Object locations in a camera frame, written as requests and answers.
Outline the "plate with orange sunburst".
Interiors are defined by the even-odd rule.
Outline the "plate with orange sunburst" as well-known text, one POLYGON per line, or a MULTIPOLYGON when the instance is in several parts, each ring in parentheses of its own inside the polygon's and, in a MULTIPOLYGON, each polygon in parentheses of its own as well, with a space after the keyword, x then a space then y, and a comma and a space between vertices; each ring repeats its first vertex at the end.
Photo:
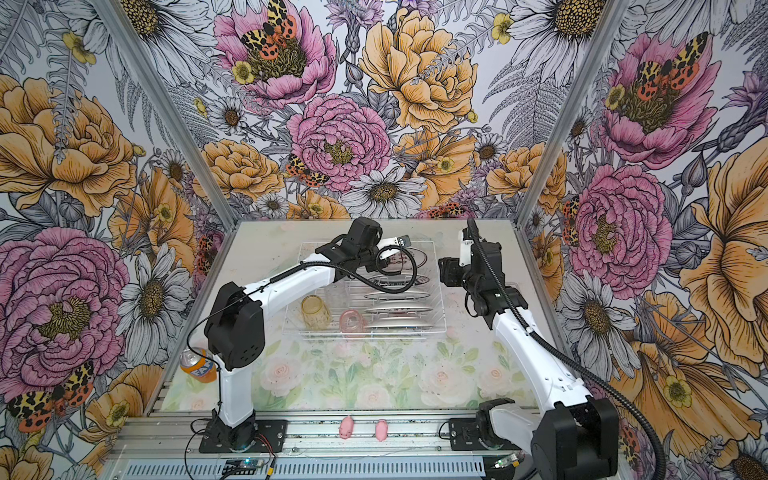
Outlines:
POLYGON ((406 314, 421 314, 432 311, 433 308, 418 302, 409 301, 391 301, 382 302, 377 305, 373 305, 365 309, 366 313, 370 314, 392 314, 392 315, 406 315, 406 314))

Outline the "plate with green lettered rim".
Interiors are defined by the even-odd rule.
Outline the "plate with green lettered rim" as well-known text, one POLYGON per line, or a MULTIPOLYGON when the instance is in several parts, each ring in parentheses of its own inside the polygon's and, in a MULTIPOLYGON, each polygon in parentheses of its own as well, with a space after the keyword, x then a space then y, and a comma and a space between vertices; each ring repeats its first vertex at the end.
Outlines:
MULTIPOLYGON (((409 285, 411 279, 412 277, 407 275, 373 275, 369 277, 369 280, 372 283, 390 289, 404 288, 405 286, 409 285)), ((413 286, 420 286, 429 282, 430 280, 426 275, 417 274, 413 282, 413 286)))

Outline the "plate with red characters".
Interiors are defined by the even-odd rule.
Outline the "plate with red characters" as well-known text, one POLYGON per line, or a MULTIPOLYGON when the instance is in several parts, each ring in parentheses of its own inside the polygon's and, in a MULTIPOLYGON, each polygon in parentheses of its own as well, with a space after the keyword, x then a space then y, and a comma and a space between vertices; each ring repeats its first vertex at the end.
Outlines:
POLYGON ((384 260, 385 266, 383 270, 394 273, 420 269, 427 263, 428 256, 421 249, 408 247, 404 250, 395 249, 388 251, 384 260))

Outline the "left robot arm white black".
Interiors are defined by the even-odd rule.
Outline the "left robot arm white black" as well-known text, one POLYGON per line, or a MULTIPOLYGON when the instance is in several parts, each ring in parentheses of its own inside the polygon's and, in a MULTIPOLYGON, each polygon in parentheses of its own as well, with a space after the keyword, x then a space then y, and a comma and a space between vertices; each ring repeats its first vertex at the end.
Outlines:
POLYGON ((224 284, 205 318, 204 328, 207 351, 218 367, 219 377, 219 400, 206 429, 211 441, 242 452, 257 439, 251 364, 266 347, 266 320, 292 302, 344 278, 356 279, 381 293, 408 291, 418 277, 418 264, 408 250, 410 246, 408 236, 385 238, 377 221, 357 218, 346 233, 279 274, 246 286, 224 284), (412 266, 405 285, 388 288, 358 273, 363 268, 387 275, 384 267, 395 254, 404 256, 412 266))

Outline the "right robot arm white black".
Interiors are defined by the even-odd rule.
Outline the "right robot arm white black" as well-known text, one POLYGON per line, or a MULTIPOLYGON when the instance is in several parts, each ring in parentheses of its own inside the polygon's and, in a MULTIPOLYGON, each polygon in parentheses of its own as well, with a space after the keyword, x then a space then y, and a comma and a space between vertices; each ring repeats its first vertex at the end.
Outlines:
POLYGON ((606 479, 618 471, 619 418, 607 399, 594 398, 546 339, 520 292, 505 283, 501 246, 483 239, 474 221, 460 235, 458 257, 439 260, 440 280, 465 292, 465 307, 484 320, 529 380, 538 405, 531 413, 513 400, 483 402, 474 429, 490 449, 517 447, 543 479, 606 479))

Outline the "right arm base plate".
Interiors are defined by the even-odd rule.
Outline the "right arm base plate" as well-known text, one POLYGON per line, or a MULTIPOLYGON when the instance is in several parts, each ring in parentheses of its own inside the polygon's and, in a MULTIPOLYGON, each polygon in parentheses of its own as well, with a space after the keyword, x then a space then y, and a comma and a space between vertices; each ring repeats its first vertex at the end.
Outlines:
POLYGON ((492 439, 484 434, 476 420, 450 418, 447 420, 447 441, 452 451, 499 451, 514 450, 516 445, 508 440, 492 439))

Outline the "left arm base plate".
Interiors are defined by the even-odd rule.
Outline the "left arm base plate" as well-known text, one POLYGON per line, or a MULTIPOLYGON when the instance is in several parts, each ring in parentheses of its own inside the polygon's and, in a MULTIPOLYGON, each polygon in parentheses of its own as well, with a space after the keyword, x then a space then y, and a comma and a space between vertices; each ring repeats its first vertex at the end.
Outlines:
POLYGON ((237 427, 229 427, 221 419, 214 418, 205 427, 199 452, 280 453, 283 450, 287 427, 286 420, 255 418, 248 418, 237 427))

